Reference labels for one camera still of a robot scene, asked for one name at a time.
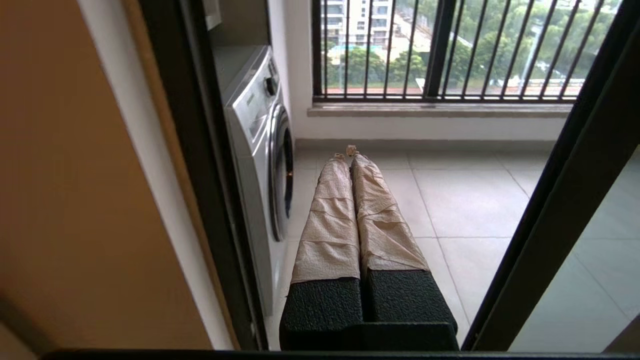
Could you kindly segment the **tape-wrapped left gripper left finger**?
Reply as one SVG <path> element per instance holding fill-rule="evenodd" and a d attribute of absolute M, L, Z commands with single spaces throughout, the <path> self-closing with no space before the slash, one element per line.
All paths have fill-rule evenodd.
<path fill-rule="evenodd" d="M 279 321 L 283 350 L 342 350 L 363 324 L 361 247 L 345 155 L 325 162 L 301 233 Z"/>

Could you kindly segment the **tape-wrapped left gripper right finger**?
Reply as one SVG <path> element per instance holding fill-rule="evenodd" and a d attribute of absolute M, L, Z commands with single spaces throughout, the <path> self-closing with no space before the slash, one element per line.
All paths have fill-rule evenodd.
<path fill-rule="evenodd" d="M 347 155 L 369 319 L 438 324 L 456 333 L 457 321 L 381 170 L 356 146 Z"/>

